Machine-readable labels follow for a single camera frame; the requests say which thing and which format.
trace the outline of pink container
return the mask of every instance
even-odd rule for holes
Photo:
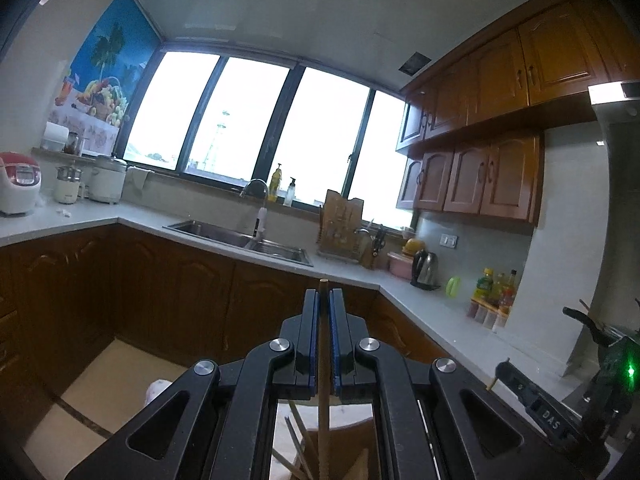
[[[398,278],[411,281],[411,267],[414,259],[398,253],[389,253],[389,272]]]

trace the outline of rice cooker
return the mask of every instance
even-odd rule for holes
[[[89,198],[110,204],[119,202],[126,172],[127,163],[124,160],[114,156],[97,156],[89,182]]]
[[[40,191],[40,167],[34,158],[20,153],[0,153],[0,212],[27,213]]]

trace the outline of wooden stick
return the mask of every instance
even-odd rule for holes
[[[486,386],[486,390],[488,392],[490,392],[493,389],[493,387],[495,386],[495,383],[497,383],[497,382],[498,382],[498,377],[494,377],[493,379],[491,379],[491,382],[489,384],[487,384],[487,386]]]
[[[329,350],[329,280],[320,280],[320,320],[318,327],[318,477],[329,480],[329,394],[331,355]]]
[[[300,469],[294,466],[291,462],[289,462],[289,460],[284,458],[275,449],[273,448],[271,449],[271,454],[278,462],[280,462],[284,467],[286,467],[293,476],[298,478],[298,480],[309,480],[309,477],[307,475],[305,475],[302,471],[300,471]]]
[[[302,421],[302,417],[300,416],[300,412],[298,411],[298,407],[296,406],[296,403],[293,402],[293,400],[290,400],[289,407],[291,408],[291,415],[293,415],[293,420],[296,421],[296,424],[298,425],[298,429],[300,430],[300,434],[302,435],[302,438],[305,441],[306,448],[308,448],[308,450],[314,456],[314,460],[317,461],[318,452],[314,447],[314,443],[311,441],[311,436],[309,435],[309,432],[306,430],[305,423]]]
[[[296,451],[298,452],[298,456],[300,457],[300,463],[304,468],[306,475],[310,478],[310,480],[314,480],[314,476],[311,474],[311,469],[309,468],[309,464],[306,461],[305,454],[302,452],[302,446],[298,442],[298,436],[296,435],[296,431],[293,429],[293,425],[288,416],[284,418],[284,421],[287,423],[287,428],[289,428],[289,434],[291,435],[291,439],[293,440],[293,445],[296,446]]]

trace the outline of wooden cabinet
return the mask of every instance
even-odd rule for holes
[[[410,158],[406,160],[400,194],[398,195],[398,202],[396,203],[398,209],[414,208],[415,195],[420,185],[421,166],[421,160],[412,160]]]
[[[119,226],[117,232],[116,333],[143,349],[157,349],[164,337],[164,240],[126,227]]]
[[[185,366],[203,357],[218,362],[234,262],[181,244],[167,245],[167,273],[159,276],[166,283],[160,302],[164,325],[161,349],[180,356]]]
[[[526,220],[536,189],[539,160],[538,136],[492,142],[480,214]]]
[[[589,34],[598,45],[612,81],[640,77],[640,44],[607,0],[576,0]]]
[[[73,283],[69,280],[67,235],[12,247],[12,275],[20,323],[38,377],[61,395],[77,375],[70,326],[66,323]]]
[[[366,321],[371,337],[393,346],[404,357],[431,364],[448,355],[381,294]]]
[[[529,105],[529,88],[516,30],[480,47],[469,56],[468,124]]]
[[[65,235],[70,301],[65,319],[78,369],[83,370],[113,340],[113,230]]]
[[[404,108],[404,120],[398,137],[396,150],[400,150],[416,142],[420,142],[424,137],[427,125],[427,116],[424,107],[424,89],[409,95]]]
[[[467,61],[447,68],[428,83],[424,109],[429,121],[426,139],[466,125]]]
[[[25,354],[17,312],[11,312],[0,319],[0,416],[24,444],[51,405]]]
[[[478,213],[488,163],[485,144],[460,146],[453,155],[444,211]]]
[[[540,135],[513,132],[453,156],[444,211],[532,220],[543,159]]]
[[[609,80],[598,47],[571,4],[543,12],[518,32],[532,105]]]
[[[422,159],[414,207],[442,211],[447,195],[453,151],[427,152]]]
[[[276,338],[282,322],[302,312],[307,288],[310,280],[305,276],[236,263],[225,316],[222,362],[244,358],[253,347]]]

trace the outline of white countertop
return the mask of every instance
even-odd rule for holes
[[[68,218],[59,212],[63,209],[70,213]],[[237,260],[379,290],[429,337],[483,381],[493,377],[495,366],[509,357],[515,367],[556,399],[563,399],[580,383],[580,379],[575,376],[560,378],[543,370],[533,358],[510,346],[491,330],[466,318],[465,309],[459,304],[452,304],[442,291],[427,292],[384,270],[367,270],[356,264],[323,258],[313,251],[309,251],[308,256],[314,266],[307,267],[164,228],[183,220],[184,218],[124,202],[108,205],[82,200],[63,206],[50,201],[37,207],[29,215],[0,218],[0,246],[119,222]],[[500,383],[494,391],[518,412],[524,412],[515,396]]]

